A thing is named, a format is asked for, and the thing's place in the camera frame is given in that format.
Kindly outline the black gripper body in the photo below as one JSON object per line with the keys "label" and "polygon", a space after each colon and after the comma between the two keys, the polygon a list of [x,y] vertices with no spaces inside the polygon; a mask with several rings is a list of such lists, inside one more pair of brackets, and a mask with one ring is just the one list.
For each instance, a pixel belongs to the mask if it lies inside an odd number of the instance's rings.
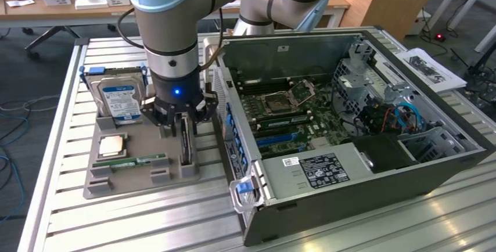
{"label": "black gripper body", "polygon": [[198,105],[204,100],[199,67],[184,77],[168,78],[154,71],[151,78],[156,97],[170,105],[175,105],[178,111],[194,109],[196,116],[206,114],[206,109],[198,110]]}

